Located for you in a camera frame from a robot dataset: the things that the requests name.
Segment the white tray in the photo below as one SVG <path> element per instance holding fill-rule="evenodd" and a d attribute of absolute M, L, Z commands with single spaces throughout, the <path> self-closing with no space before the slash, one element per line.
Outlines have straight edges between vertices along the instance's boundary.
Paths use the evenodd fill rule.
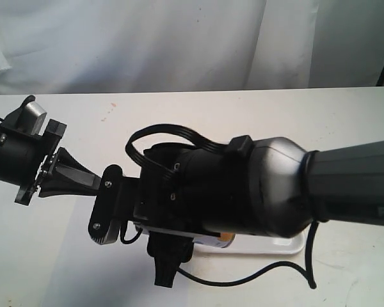
<path fill-rule="evenodd" d="M 305 234 L 291 239 L 258 237 L 253 235 L 236 235 L 233 242 L 227 248 L 216 248 L 201 244 L 195 244 L 195 251 L 201 253 L 216 254 L 281 254 L 292 255 L 299 253 L 305 246 Z"/>

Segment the white table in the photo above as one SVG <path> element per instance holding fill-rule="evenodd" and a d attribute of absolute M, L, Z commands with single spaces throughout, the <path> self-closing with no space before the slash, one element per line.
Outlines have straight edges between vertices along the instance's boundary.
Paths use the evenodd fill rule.
<path fill-rule="evenodd" d="M 0 97 L 0 116 L 24 96 Z M 117 163 L 139 167 L 124 152 L 128 137 L 153 123 L 179 123 L 215 141 L 250 134 L 287 136 L 309 150 L 384 140 L 384 88 L 39 95 L 49 118 L 65 122 L 61 141 L 83 165 L 102 173 Z M 138 148 L 179 140 L 158 135 Z M 211 288 L 175 278 L 154 287 L 146 238 L 131 246 L 94 244 L 86 231 L 93 198 L 35 197 L 14 204 L 17 188 L 0 182 L 0 306 L 384 306 L 384 227 L 329 222 L 317 232 L 317 290 L 295 271 L 279 268 L 235 288 Z M 192 273 L 233 280 L 292 257 L 196 255 Z"/>

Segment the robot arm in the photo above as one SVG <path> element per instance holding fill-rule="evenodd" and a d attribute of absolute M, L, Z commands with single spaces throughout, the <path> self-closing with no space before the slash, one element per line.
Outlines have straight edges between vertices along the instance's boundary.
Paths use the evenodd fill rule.
<path fill-rule="evenodd" d="M 39 197 L 96 196 L 91 238 L 100 245 L 118 237 L 130 244 L 147 231 L 156 285 L 172 286 L 196 236 L 289 238 L 330 219 L 384 226 L 384 141 L 307 152 L 286 138 L 239 136 L 224 145 L 162 124 L 135 132 L 125 147 L 141 166 L 139 178 L 123 176 L 117 165 L 98 177 L 64 148 L 56 151 L 66 125 L 50 120 L 38 135 L 44 116 L 30 96 L 0 124 L 0 180 L 20 186 L 15 201 L 24 205 L 38 188 Z M 155 133 L 175 134 L 193 145 L 161 143 L 139 153 L 132 143 Z M 139 230 L 133 240 L 125 239 L 129 221 Z"/>

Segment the white table surface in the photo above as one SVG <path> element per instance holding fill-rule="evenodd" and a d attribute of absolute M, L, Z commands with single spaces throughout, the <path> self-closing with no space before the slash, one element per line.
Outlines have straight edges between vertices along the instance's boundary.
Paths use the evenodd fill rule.
<path fill-rule="evenodd" d="M 0 116 L 24 96 L 1 96 Z M 61 146 L 99 175 L 109 164 L 126 175 L 139 167 L 124 152 L 129 136 L 154 123 L 179 123 L 215 141 L 250 134 L 286 136 L 308 150 L 384 140 L 384 88 L 39 95 L 68 125 Z M 146 148 L 165 135 L 137 142 Z M 94 244 L 86 230 L 93 198 L 33 198 L 14 204 L 17 188 L 0 182 L 0 306 L 384 306 L 384 227 L 329 222 L 317 232 L 317 290 L 295 271 L 279 268 L 235 288 L 211 288 L 175 278 L 154 287 L 146 238 L 131 246 Z M 223 281 L 296 256 L 195 255 L 188 270 Z"/>

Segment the white curtain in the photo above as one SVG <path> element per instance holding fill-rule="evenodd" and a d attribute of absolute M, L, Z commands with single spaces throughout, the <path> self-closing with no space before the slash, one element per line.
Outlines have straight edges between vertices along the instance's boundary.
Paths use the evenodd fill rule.
<path fill-rule="evenodd" d="M 384 0 L 0 1 L 0 94 L 374 85 Z"/>

